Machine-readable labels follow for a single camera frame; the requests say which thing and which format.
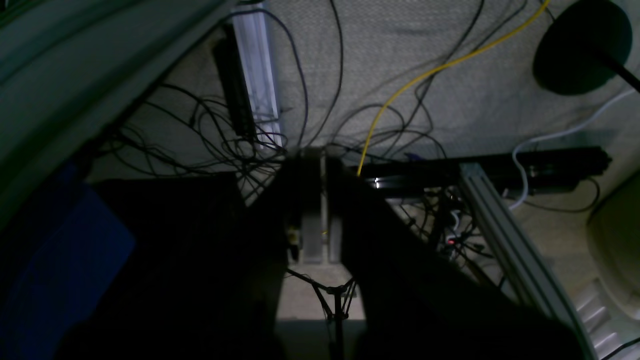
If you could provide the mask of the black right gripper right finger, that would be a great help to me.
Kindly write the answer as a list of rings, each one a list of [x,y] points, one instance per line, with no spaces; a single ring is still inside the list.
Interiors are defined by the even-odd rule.
[[[429,249],[338,158],[326,165],[331,210],[342,217],[342,263],[361,291],[373,359],[580,360],[566,325],[482,285]]]

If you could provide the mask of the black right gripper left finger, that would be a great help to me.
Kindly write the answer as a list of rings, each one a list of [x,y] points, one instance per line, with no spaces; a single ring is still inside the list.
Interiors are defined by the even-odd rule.
[[[251,205],[230,174],[96,183],[135,248],[55,358],[285,360],[275,324],[300,169],[286,158]]]

